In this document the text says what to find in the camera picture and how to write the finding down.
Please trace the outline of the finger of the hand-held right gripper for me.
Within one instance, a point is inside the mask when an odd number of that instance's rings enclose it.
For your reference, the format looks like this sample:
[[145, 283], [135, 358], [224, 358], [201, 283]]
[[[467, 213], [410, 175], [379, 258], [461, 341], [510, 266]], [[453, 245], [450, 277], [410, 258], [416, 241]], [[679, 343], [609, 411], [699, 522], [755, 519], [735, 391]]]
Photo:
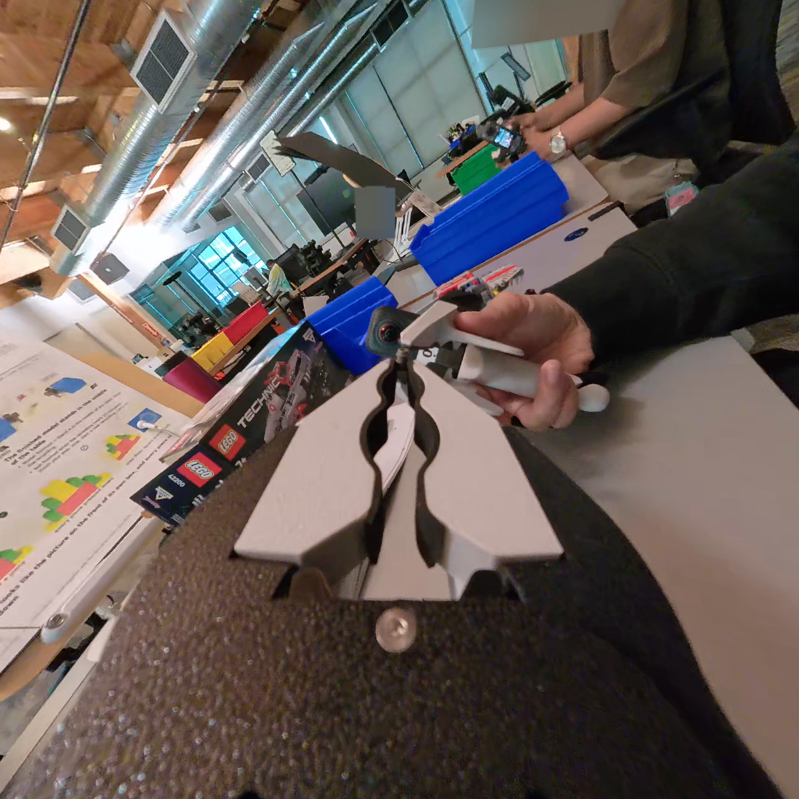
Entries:
[[400, 346], [425, 350], [447, 344], [478, 345], [478, 336], [465, 333], [454, 325], [454, 317], [459, 313], [456, 305], [437, 301], [403, 330]]

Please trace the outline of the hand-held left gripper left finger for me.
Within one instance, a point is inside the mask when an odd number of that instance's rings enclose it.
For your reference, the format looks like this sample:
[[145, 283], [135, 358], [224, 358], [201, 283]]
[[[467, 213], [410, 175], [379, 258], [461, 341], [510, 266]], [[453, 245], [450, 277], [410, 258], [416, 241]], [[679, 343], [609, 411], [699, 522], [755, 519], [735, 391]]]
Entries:
[[385, 526], [376, 453], [388, 438], [396, 363], [385, 359], [294, 429], [234, 545], [242, 558], [288, 565], [375, 564]]

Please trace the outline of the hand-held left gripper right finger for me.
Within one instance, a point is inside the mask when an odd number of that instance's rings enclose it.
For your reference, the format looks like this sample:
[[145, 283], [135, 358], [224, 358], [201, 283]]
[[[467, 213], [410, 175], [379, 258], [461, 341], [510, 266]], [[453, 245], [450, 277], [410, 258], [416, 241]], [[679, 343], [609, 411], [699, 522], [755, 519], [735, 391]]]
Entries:
[[425, 564], [460, 599], [475, 574], [556, 562], [563, 546], [499, 423], [425, 365], [407, 371], [417, 475], [415, 535]]

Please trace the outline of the person's right hand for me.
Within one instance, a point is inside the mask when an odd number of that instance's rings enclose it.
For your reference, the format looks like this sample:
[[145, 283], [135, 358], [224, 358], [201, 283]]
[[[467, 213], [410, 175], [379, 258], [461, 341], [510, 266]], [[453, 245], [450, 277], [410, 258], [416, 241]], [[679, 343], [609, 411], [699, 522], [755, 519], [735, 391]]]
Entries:
[[503, 410], [502, 426], [548, 432], [569, 426], [578, 414], [578, 389], [572, 375], [594, 360], [591, 333], [570, 305], [550, 293], [503, 293], [478, 312], [463, 312], [453, 324], [461, 331], [521, 349], [539, 365], [534, 399], [478, 385], [476, 392]]

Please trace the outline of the small blue plastic bin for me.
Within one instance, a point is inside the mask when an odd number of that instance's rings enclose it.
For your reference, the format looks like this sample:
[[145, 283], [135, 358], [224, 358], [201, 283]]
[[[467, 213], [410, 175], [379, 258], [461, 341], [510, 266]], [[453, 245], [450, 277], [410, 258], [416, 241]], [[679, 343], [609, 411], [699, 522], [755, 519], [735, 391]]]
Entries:
[[373, 312], [379, 307], [397, 308], [398, 301], [372, 276], [315, 311], [307, 321], [347, 370], [362, 375], [380, 360], [365, 347]]

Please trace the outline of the black toy set box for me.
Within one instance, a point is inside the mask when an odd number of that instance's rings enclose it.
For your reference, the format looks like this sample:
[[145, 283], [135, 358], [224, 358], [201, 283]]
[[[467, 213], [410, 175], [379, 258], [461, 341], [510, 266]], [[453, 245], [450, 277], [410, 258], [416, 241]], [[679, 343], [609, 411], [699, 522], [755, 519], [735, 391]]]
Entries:
[[169, 464], [131, 500], [169, 527], [189, 513], [264, 445], [354, 381], [308, 322], [279, 335], [227, 385], [173, 445]]

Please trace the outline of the large blue plastic bin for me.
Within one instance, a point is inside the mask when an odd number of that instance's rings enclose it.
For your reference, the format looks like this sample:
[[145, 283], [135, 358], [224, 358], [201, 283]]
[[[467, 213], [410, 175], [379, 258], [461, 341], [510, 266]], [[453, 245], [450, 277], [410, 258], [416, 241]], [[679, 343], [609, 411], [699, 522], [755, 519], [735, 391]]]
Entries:
[[411, 252], [443, 285], [559, 222], [569, 197], [550, 163], [524, 156], [421, 227]]

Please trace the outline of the black monitor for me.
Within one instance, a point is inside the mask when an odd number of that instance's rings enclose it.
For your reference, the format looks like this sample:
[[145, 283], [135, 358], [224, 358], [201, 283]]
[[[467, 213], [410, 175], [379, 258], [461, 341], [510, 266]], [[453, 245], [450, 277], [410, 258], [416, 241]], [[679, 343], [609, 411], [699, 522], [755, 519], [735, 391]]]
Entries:
[[325, 236], [333, 234], [342, 225], [355, 229], [355, 188], [338, 170], [319, 166], [297, 196]]

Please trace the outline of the green plastic bin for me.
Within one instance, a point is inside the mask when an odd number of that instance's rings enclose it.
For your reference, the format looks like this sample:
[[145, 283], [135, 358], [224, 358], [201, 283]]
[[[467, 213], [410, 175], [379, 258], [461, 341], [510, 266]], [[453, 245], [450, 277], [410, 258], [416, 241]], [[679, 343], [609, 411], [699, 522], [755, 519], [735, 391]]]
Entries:
[[450, 172], [452, 182], [462, 196], [470, 194], [501, 173], [502, 168], [495, 156], [498, 151], [495, 145], [486, 144]]

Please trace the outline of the glass window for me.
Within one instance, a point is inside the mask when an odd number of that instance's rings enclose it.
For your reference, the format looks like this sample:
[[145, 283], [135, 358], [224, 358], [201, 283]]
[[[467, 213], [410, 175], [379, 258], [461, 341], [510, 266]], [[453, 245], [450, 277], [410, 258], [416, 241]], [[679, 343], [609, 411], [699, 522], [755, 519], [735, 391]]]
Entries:
[[217, 304], [232, 299], [233, 286], [243, 282], [251, 268], [262, 270], [265, 262], [235, 227], [229, 227], [189, 251], [184, 261], [187, 274]]

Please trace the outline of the black light reflector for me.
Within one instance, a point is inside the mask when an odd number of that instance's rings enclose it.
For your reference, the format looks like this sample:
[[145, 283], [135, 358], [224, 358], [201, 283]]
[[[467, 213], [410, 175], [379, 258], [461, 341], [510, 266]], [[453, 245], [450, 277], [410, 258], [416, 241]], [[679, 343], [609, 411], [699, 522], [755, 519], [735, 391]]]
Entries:
[[277, 152], [295, 160], [314, 161], [342, 173], [356, 188], [380, 186], [394, 189], [402, 196], [413, 187], [371, 157], [344, 145], [334, 144], [324, 136], [306, 132], [278, 136]]

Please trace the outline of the black ceiling speaker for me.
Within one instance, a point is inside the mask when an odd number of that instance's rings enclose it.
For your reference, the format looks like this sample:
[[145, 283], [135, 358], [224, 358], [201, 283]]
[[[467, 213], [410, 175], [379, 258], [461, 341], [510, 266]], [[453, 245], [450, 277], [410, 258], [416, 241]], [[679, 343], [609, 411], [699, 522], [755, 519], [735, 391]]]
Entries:
[[113, 253], [98, 254], [90, 266], [90, 270], [107, 286], [124, 280], [129, 274], [128, 267]]

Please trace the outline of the metal ceiling pipe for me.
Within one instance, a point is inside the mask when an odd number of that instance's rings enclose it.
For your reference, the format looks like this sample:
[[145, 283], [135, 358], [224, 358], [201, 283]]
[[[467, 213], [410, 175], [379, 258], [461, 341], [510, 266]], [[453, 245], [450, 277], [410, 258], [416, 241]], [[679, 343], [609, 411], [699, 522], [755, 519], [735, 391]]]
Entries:
[[55, 74], [53, 85], [46, 98], [42, 119], [39, 122], [35, 134], [32, 136], [31, 139], [31, 147], [29, 148], [28, 151], [28, 157], [25, 163], [25, 169], [22, 172], [20, 180], [17, 182], [15, 195], [13, 201], [10, 203], [9, 206], [9, 211], [7, 213], [7, 218], [5, 220], [5, 225], [2, 230], [2, 241], [1, 241], [2, 248], [5, 246], [9, 234], [15, 224], [15, 217], [19, 210], [19, 206], [22, 203], [25, 190], [27, 189], [28, 185], [31, 182], [31, 178], [35, 172], [37, 163], [44, 150], [46, 138], [50, 131], [52, 117], [54, 115], [55, 107], [57, 105], [57, 100], [61, 94], [65, 78], [69, 72], [69, 68], [71, 66], [78, 41], [82, 34], [82, 30], [84, 28], [85, 21], [86, 18], [88, 17], [89, 10], [92, 4], [93, 4], [92, 1], [80, 1], [77, 7], [77, 11], [74, 17], [74, 24], [72, 25], [72, 29], [69, 33], [69, 37], [65, 44], [65, 48], [62, 54], [62, 59], [59, 62], [59, 66]]

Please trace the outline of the narrow silver air duct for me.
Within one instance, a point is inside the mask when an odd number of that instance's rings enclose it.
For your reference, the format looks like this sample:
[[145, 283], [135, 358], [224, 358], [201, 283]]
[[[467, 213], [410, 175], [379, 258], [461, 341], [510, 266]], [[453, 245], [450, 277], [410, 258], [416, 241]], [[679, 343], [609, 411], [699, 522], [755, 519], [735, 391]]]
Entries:
[[305, 94], [347, 55], [387, 6], [386, 1], [307, 2], [171, 185], [149, 226], [192, 228], [238, 181], [260, 152], [261, 140], [294, 114]]

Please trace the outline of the wide silver air duct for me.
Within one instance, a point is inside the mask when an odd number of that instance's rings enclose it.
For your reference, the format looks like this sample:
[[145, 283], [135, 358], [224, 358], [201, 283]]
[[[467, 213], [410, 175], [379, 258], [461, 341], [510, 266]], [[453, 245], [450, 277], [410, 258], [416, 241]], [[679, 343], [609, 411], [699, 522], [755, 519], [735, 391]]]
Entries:
[[212, 80], [258, 17], [262, 2], [193, 1], [162, 8], [131, 69], [140, 90], [94, 184], [81, 204], [66, 205], [58, 222], [75, 221], [75, 245], [59, 245], [50, 268], [73, 275], [102, 248], [109, 218], [148, 182], [168, 146], [194, 112]]

